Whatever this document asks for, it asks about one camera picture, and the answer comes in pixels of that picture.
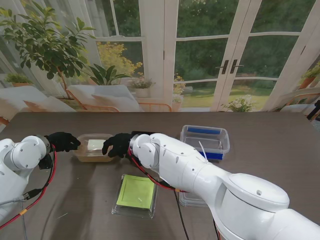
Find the connector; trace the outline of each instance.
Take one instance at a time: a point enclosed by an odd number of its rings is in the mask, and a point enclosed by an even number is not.
[[[32,199],[32,198],[34,198],[35,196],[37,196],[41,192],[42,192],[42,189],[40,189],[40,188],[36,188],[36,189],[31,190],[31,191],[28,191],[25,194],[23,194],[24,200]]]

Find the green lawn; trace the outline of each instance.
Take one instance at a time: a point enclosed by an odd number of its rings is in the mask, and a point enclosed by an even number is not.
[[[233,86],[228,101],[231,102],[236,98],[244,95],[251,95],[252,100],[256,101],[255,110],[260,110],[266,103],[272,88],[257,88],[250,86]],[[210,107],[214,99],[214,90],[203,88],[193,89],[191,94],[183,96],[183,108],[200,108]]]

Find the red cable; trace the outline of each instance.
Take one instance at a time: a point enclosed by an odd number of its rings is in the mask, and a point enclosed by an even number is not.
[[[131,149],[129,148],[128,149],[128,153],[129,153],[129,156],[131,157],[131,159],[133,160],[133,162],[135,163],[135,165],[144,173],[147,175],[147,177],[156,185],[164,188],[164,189],[168,189],[168,190],[172,190],[172,191],[176,191],[176,188],[170,188],[170,187],[167,187],[167,186],[164,186],[162,185],[161,183],[159,183],[157,180],[155,180],[149,173],[147,173],[138,163],[137,161],[135,160],[135,158],[132,156],[132,153],[131,153]]]
[[[54,149],[54,164],[53,164],[53,170],[52,170],[52,175],[48,181],[48,184],[51,183],[52,179],[54,178],[54,175],[56,173],[56,167],[57,167],[57,152],[56,152],[56,147],[54,145],[53,149]],[[27,210],[29,210],[31,207],[33,207],[34,205],[36,205],[40,199],[43,197],[43,195],[45,194],[47,189],[47,186],[45,186],[40,194],[40,196],[37,198],[36,201],[34,201],[32,204],[30,204],[29,206],[27,206],[24,210],[22,210],[20,213],[18,213],[17,215],[15,215],[13,218],[11,218],[9,221],[7,221],[6,223],[4,223],[3,225],[0,226],[0,230],[3,229],[5,226],[9,225],[10,223],[12,223],[14,220],[16,220],[17,218],[19,218],[20,216],[22,216],[23,214],[25,214],[27,212]]]

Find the terracotta pot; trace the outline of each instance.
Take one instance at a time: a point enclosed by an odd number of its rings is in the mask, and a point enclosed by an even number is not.
[[[179,112],[182,102],[173,102],[172,103],[172,112]]]
[[[149,98],[150,88],[136,88],[135,96],[137,98]]]
[[[32,83],[25,83],[25,82],[17,82],[17,83],[12,83],[12,85],[14,87],[22,87],[22,86],[32,86],[33,84]]]
[[[305,89],[306,87],[309,86],[309,84],[311,84],[314,80],[315,80],[315,76],[313,77],[307,77],[302,84],[300,85],[299,89]]]

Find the table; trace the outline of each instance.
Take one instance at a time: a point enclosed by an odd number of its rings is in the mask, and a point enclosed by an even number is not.
[[[162,132],[178,138],[183,125],[225,128],[230,152],[217,165],[252,174],[282,187],[290,207],[320,224],[320,135],[299,113],[19,113],[0,139],[19,142],[28,135],[57,131],[91,133]],[[71,152],[58,154],[55,178],[41,201],[25,214],[29,240],[184,240],[173,192],[159,189],[154,219],[112,215],[122,174],[142,176],[127,159],[81,163]],[[42,187],[46,170],[36,168],[27,190]],[[190,239],[214,240],[208,208],[182,207]],[[21,220],[0,232],[0,239],[22,240]]]

